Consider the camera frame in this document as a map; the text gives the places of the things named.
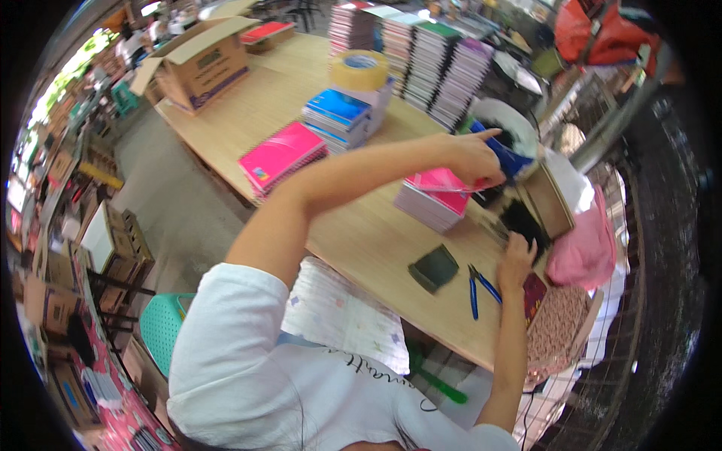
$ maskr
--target concrete floor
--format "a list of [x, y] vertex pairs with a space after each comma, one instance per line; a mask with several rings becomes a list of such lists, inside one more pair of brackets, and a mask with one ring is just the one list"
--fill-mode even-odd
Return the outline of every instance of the concrete floor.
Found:
[[[175, 133], [144, 100], [116, 144], [125, 185], [112, 206], [137, 215], [156, 263], [144, 286], [195, 292], [201, 276], [223, 261], [251, 212], [202, 173]], [[136, 296], [140, 312], [147, 296]]]

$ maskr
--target green notebook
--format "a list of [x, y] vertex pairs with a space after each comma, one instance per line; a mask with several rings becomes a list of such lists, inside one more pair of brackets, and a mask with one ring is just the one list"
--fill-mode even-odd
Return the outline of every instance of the green notebook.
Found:
[[444, 24], [440, 24], [440, 23], [433, 24], [431, 22], [426, 22], [421, 25], [417, 25], [417, 27], [422, 31], [431, 32], [435, 35], [439, 35], [446, 40], [461, 38], [460, 32], [458, 32], [457, 30], [454, 30], [452, 27], [448, 27]]

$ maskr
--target pink bag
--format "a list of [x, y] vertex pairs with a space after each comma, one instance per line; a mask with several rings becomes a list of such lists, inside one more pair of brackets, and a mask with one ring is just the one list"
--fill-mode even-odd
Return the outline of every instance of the pink bag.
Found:
[[574, 216], [576, 226], [554, 242], [547, 275], [556, 285], [595, 289], [612, 277], [617, 246], [606, 217], [604, 194], [594, 186], [596, 205]]

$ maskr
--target woman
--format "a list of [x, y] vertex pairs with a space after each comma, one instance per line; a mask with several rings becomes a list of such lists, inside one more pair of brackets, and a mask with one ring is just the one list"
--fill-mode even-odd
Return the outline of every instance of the woman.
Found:
[[160, 13], [154, 12], [152, 15], [152, 22], [148, 25], [148, 36], [153, 45], [160, 44], [164, 39], [168, 27], [160, 19]]
[[504, 176], [485, 139], [438, 134], [328, 158], [278, 186], [221, 263], [204, 275], [173, 352], [169, 417], [187, 449], [517, 450], [511, 437], [526, 374], [522, 283], [531, 251], [511, 234], [498, 268], [504, 303], [492, 392], [465, 431], [388, 367], [328, 348], [275, 346], [319, 214], [386, 183], [448, 167], [471, 185]]
[[116, 45], [116, 56], [123, 59], [126, 69], [135, 69], [138, 66], [138, 60], [145, 55], [143, 44], [141, 43], [142, 32], [134, 32], [128, 22], [121, 25], [121, 39]]

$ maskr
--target pink notebook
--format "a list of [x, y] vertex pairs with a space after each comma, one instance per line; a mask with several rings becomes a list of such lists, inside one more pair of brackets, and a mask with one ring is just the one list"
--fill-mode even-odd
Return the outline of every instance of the pink notebook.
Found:
[[251, 184], [268, 194], [287, 176], [325, 156], [323, 139], [294, 121], [243, 155], [238, 164]]
[[461, 180], [456, 177], [451, 170], [445, 167], [438, 167], [436, 169], [428, 170], [425, 172], [418, 172], [417, 174], [407, 177], [406, 181], [421, 191], [444, 191], [447, 193], [473, 193], [476, 191], [482, 191], [487, 188], [491, 188], [491, 185], [484, 181], [484, 179], [478, 179], [473, 187], [468, 187]]
[[464, 216], [466, 205], [469, 203], [469, 193], [445, 193], [443, 191], [425, 191], [425, 195], [444, 205], [459, 216]]

